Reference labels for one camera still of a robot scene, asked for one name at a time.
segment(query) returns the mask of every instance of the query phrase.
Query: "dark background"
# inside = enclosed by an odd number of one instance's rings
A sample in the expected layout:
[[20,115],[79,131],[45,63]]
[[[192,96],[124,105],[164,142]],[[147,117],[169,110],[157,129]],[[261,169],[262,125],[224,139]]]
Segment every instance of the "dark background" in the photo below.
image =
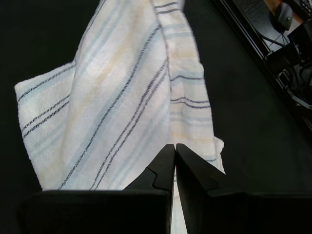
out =
[[[261,27],[270,25],[263,0],[236,1],[251,19],[260,19],[252,23],[265,34]],[[0,2],[0,233],[17,233],[14,206],[41,190],[22,142],[14,85],[72,61],[97,5],[97,0]],[[238,37],[209,1],[186,0],[185,14],[205,69],[214,132],[225,142],[227,175],[254,191],[312,190],[311,144]]]

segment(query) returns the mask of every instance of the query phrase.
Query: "navy blue stripe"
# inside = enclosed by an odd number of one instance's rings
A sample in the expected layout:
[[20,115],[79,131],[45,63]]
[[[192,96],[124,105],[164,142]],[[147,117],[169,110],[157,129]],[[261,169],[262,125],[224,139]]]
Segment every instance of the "navy blue stripe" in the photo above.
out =
[[67,72],[68,70],[72,69],[72,68],[75,67],[75,66],[76,66],[76,64],[71,65],[70,67],[65,68],[64,70],[62,70],[62,71],[60,71],[60,72],[54,74],[54,75],[51,76],[50,78],[44,80],[43,82],[41,82],[41,83],[37,84],[36,86],[32,87],[31,89],[27,90],[25,93],[23,93],[22,96],[19,97],[18,102],[19,102],[23,97],[25,97],[27,94],[29,94],[31,91],[37,89],[38,87],[40,87],[41,85],[45,84],[46,82],[49,82],[49,81],[53,80],[54,78],[58,77],[59,75],[63,74],[64,72]]
[[165,4],[165,5],[156,6],[155,8],[162,8],[162,7],[166,7],[166,6],[171,6],[171,5],[173,5],[173,4],[177,4],[177,2],[176,2],[176,1],[173,1],[173,2],[168,3],[168,4]]
[[190,100],[190,99],[188,99],[186,97],[180,97],[178,99],[171,99],[170,101],[179,101],[179,100],[182,100],[182,99],[188,100],[188,101],[190,101],[192,103],[208,103],[209,102],[209,101],[193,101],[193,100]]
[[216,161],[216,158],[215,159],[207,159],[207,160],[205,160],[206,162],[214,162],[214,161]]
[[173,12],[173,11],[179,11],[180,9],[171,9],[169,11],[160,11],[157,13],[157,15],[160,15],[160,14],[167,14],[167,13],[170,13],[170,12]]
[[154,84],[155,80],[159,77],[160,73],[164,70],[165,68],[165,65],[167,63],[167,59],[163,62],[162,66],[160,67],[160,69],[156,72],[154,78],[150,81],[150,83],[148,84],[144,94],[142,95],[141,97],[141,100],[140,100],[140,103],[138,104],[137,108],[136,108],[136,111],[134,113],[134,115],[132,116],[132,118],[130,119],[129,123],[127,124],[127,126],[125,127],[125,129],[122,131],[122,133],[119,135],[118,139],[116,140],[116,142],[114,143],[113,147],[111,148],[111,150],[109,151],[108,155],[105,157],[105,160],[103,161],[99,171],[97,172],[97,175],[94,179],[94,182],[90,188],[90,190],[93,188],[93,186],[95,185],[100,173],[102,172],[102,169],[107,161],[107,158],[109,157],[109,155],[111,154],[111,152],[114,150],[114,148],[116,147],[116,145],[118,144],[118,142],[121,140],[123,134],[126,132],[126,130],[129,128],[130,124],[132,123],[132,121],[135,119],[135,117],[137,116],[137,113],[141,107],[141,105],[143,104],[144,100],[145,100],[145,97],[148,95],[152,85]]
[[118,153],[118,151],[121,149],[121,147],[123,146],[123,144],[126,142],[126,140],[128,139],[128,137],[130,136],[131,132],[133,131],[133,129],[136,127],[137,123],[139,122],[143,112],[145,111],[145,108],[147,106],[147,104],[149,103],[149,101],[151,100],[151,98],[153,97],[154,93],[156,92],[156,90],[158,89],[158,87],[161,85],[161,83],[163,82],[163,80],[165,79],[165,75],[166,73],[164,73],[160,79],[160,81],[156,84],[156,86],[154,87],[154,89],[152,90],[151,94],[149,95],[148,99],[146,100],[140,114],[138,115],[138,117],[136,118],[136,121],[135,123],[132,125],[131,129],[129,130],[129,132],[127,133],[125,139],[122,141],[122,143],[120,144],[120,146],[118,147],[118,149],[115,151],[115,153],[113,154],[113,156],[111,157],[111,159],[109,160],[109,163],[101,177],[101,179],[99,180],[95,190],[98,188],[98,186],[100,185],[102,179],[104,178],[106,172],[108,171],[109,167],[111,166],[112,162],[113,162],[113,159],[114,157],[116,156],[116,154]]
[[25,137],[27,137],[33,130],[35,130],[36,128],[38,128],[40,125],[42,125],[44,122],[46,122],[47,120],[49,120],[52,116],[55,116],[61,109],[63,109],[67,104],[69,103],[66,102],[64,103],[60,108],[58,108],[56,111],[54,111],[51,115],[49,115],[47,118],[45,118],[43,121],[37,123],[34,127],[32,127],[24,136],[23,139],[25,139]]
[[96,130],[94,131],[89,143],[87,144],[86,148],[84,149],[84,151],[82,152],[82,154],[80,155],[79,159],[77,160],[77,162],[75,163],[75,165],[73,166],[73,168],[70,170],[69,174],[67,175],[67,177],[65,178],[65,180],[62,182],[62,184],[60,185],[60,187],[58,188],[59,190],[61,188],[64,187],[64,185],[67,183],[67,181],[69,180],[69,178],[71,177],[71,175],[73,174],[73,172],[75,171],[75,169],[77,168],[77,166],[79,165],[79,163],[81,162],[81,160],[83,159],[84,155],[87,153],[89,147],[91,146],[94,138],[96,137],[99,128],[101,127],[103,121],[105,120],[105,118],[108,116],[109,112],[112,110],[112,108],[115,106],[115,104],[118,102],[118,100],[120,99],[120,97],[123,95],[123,93],[125,92],[125,90],[127,89],[127,87],[129,86],[132,78],[134,77],[136,71],[137,71],[137,67],[140,64],[140,61],[143,57],[143,54],[147,48],[147,46],[149,45],[149,43],[151,42],[151,40],[153,39],[153,37],[155,36],[156,32],[160,29],[160,26],[158,26],[157,28],[154,29],[154,31],[151,33],[151,35],[148,37],[147,41],[145,42],[139,57],[136,61],[136,64],[132,70],[132,73],[129,77],[129,79],[127,80],[126,84],[124,85],[124,87],[122,88],[121,92],[118,94],[118,96],[116,97],[116,99],[114,100],[114,102],[112,103],[112,105],[108,108],[107,112],[105,113],[105,115],[103,116],[103,118],[101,119],[100,123],[98,124]]
[[183,103],[185,105],[187,105],[188,107],[194,108],[194,109],[206,109],[209,108],[210,106],[192,106],[186,102],[180,101],[180,102],[172,102],[171,104],[179,104],[179,103]]
[[193,80],[201,80],[201,79],[204,79],[204,78],[193,78],[193,77],[177,76],[177,77],[171,79],[170,81],[174,81],[175,79],[178,79],[178,78],[193,79]]
[[37,117],[35,117],[32,121],[30,121],[29,123],[27,123],[23,129],[21,130],[22,132],[28,127],[30,126],[33,122],[35,122],[37,119],[39,119],[40,117],[42,117],[43,115],[45,115],[46,113],[52,111],[54,108],[56,108],[58,105],[60,105],[63,101],[65,101],[67,98],[69,98],[70,94],[67,95],[66,97],[64,97],[63,99],[61,99],[59,102],[57,102],[56,104],[54,104],[53,106],[51,106],[48,110],[42,112],[40,115],[38,115]]

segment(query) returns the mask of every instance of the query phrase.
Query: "white towel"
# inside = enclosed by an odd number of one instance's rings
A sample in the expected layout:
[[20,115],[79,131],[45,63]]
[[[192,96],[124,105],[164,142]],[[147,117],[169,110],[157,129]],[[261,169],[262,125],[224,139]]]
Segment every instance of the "white towel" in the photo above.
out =
[[[73,62],[15,86],[44,190],[123,189],[167,143],[184,143],[223,171],[223,142],[180,9],[179,1],[102,0]],[[183,232],[177,214],[172,233]]]

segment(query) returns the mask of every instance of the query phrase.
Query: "cable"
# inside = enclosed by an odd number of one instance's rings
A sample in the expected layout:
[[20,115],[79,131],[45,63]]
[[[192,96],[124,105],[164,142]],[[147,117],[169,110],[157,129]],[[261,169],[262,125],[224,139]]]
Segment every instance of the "cable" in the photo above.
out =
[[279,43],[279,42],[277,42],[277,41],[275,41],[275,40],[273,40],[273,39],[267,38],[265,35],[262,35],[261,33],[259,33],[258,30],[256,30],[256,32],[257,32],[258,35],[259,35],[261,38],[263,38],[264,40],[267,40],[267,41],[269,41],[269,42],[272,42],[272,43],[274,43],[274,44],[276,44],[276,45],[279,45],[279,46],[281,46],[281,47],[284,47],[284,46],[285,46],[285,45],[283,45],[282,43]]
[[281,34],[281,36],[282,36],[282,39],[283,39],[283,44],[285,44],[285,40],[284,40],[283,34]]
[[289,42],[288,42],[288,40],[287,40],[287,38],[285,37],[284,34],[282,34],[282,37],[285,39],[286,43],[288,44]]

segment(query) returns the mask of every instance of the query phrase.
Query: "electronic device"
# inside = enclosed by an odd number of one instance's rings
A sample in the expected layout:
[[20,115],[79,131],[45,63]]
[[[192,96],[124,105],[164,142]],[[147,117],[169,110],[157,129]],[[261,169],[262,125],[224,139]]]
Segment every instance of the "electronic device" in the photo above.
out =
[[169,234],[174,170],[189,234],[309,230],[310,193],[241,189],[183,144],[166,145],[123,191],[46,191],[24,200],[24,234]]
[[277,31],[280,33],[288,31],[293,21],[292,8],[287,3],[282,2],[276,9],[275,18],[281,28],[281,32],[279,30]]

